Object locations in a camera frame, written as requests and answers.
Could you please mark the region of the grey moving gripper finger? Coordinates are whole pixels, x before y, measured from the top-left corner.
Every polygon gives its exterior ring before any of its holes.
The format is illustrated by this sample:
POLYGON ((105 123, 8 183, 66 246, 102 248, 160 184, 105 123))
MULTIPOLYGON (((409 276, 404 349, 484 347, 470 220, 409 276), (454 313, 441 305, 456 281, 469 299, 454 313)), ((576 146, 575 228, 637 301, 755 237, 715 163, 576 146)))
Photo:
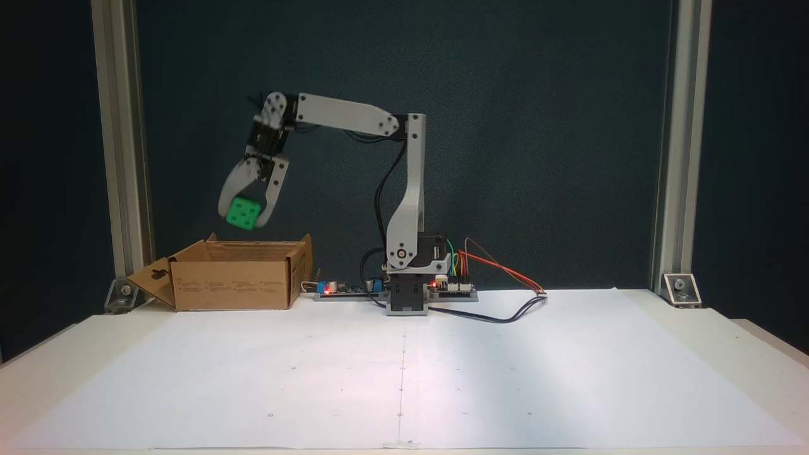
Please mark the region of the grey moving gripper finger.
POLYGON ((256 159, 242 159, 228 174, 219 198, 219 215, 226 218, 234 199, 259 179, 256 159))

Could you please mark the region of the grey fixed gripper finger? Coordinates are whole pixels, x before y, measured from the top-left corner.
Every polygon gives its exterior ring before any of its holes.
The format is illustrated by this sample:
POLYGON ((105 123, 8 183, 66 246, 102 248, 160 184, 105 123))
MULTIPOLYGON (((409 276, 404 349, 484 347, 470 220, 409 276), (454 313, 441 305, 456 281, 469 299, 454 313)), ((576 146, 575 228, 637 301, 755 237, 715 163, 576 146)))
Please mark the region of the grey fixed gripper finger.
POLYGON ((265 191, 265 207, 263 210, 261 210, 257 221, 255 221, 255 227, 262 228, 267 224, 269 219, 271 219, 271 215, 274 213, 274 209, 281 193, 281 187, 283 187, 288 170, 288 161, 271 161, 269 173, 265 178, 262 178, 267 184, 265 191))

